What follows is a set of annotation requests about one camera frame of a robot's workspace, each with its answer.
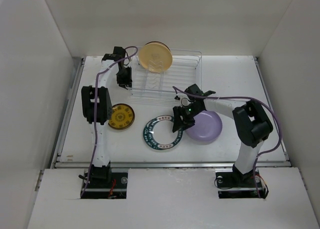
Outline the lilac plastic plate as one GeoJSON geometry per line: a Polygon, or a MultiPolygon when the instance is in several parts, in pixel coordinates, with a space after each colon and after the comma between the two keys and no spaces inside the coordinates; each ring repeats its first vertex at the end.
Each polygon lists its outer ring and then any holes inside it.
{"type": "Polygon", "coordinates": [[[221,134],[223,123],[214,111],[202,111],[194,117],[195,124],[186,130],[186,134],[201,143],[211,143],[221,134]]]}

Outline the beige plastic plate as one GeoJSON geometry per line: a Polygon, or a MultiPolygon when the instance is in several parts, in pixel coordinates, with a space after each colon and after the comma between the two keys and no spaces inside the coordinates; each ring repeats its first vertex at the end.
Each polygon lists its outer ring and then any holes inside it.
{"type": "Polygon", "coordinates": [[[151,43],[138,50],[140,65],[153,73],[162,73],[168,70],[173,63],[173,55],[166,47],[151,43]]]}

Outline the amber patterned plate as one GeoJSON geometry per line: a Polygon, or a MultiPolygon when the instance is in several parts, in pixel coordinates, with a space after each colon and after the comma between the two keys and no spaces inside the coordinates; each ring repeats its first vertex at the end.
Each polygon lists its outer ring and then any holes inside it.
{"type": "Polygon", "coordinates": [[[111,119],[108,125],[118,131],[129,128],[135,121],[135,112],[133,108],[125,103],[118,103],[112,106],[111,119]]]}

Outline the white plate green rim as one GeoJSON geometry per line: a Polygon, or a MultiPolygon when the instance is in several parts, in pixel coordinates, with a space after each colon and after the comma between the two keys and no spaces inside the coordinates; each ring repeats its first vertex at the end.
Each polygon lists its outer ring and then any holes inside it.
{"type": "Polygon", "coordinates": [[[158,147],[159,143],[157,143],[152,136],[149,134],[144,134],[143,139],[145,143],[152,149],[160,151],[161,149],[158,147]]]}

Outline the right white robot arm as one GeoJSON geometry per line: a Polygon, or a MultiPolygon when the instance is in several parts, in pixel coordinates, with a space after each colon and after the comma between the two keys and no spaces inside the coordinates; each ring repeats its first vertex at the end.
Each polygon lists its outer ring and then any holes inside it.
{"type": "Polygon", "coordinates": [[[265,112],[267,107],[252,97],[242,96],[211,96],[214,92],[203,92],[193,84],[182,91],[173,87],[176,93],[185,94],[190,100],[187,106],[173,107],[174,123],[172,131],[185,131],[196,124],[195,116],[203,111],[215,112],[234,121],[241,145],[238,157],[232,166],[231,179],[234,187],[256,183],[256,164],[265,140],[274,127],[265,112]]]}

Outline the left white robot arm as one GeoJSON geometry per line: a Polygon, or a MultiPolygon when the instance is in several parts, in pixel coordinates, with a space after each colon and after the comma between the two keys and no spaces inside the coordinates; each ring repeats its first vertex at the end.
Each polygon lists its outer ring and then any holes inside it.
{"type": "Polygon", "coordinates": [[[125,64],[130,60],[129,48],[115,46],[112,53],[101,59],[101,69],[95,76],[93,85],[81,88],[82,113],[90,124],[93,134],[93,152],[87,175],[83,177],[84,188],[111,184],[111,159],[107,149],[106,129],[113,113],[108,87],[112,82],[124,89],[132,87],[132,68],[125,64]]]}

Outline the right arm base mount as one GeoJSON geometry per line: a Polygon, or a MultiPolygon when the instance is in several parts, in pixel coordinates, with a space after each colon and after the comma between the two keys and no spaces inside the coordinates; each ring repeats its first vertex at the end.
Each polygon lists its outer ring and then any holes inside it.
{"type": "Polygon", "coordinates": [[[256,170],[242,175],[235,168],[217,169],[214,185],[219,199],[266,199],[269,188],[256,170]]]}

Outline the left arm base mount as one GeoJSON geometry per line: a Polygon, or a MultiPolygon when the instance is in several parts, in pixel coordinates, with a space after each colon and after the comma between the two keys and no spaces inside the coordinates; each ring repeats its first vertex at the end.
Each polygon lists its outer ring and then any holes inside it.
{"type": "Polygon", "coordinates": [[[92,168],[90,176],[85,171],[78,177],[82,180],[81,199],[126,199],[128,171],[112,171],[108,168],[92,168]]]}

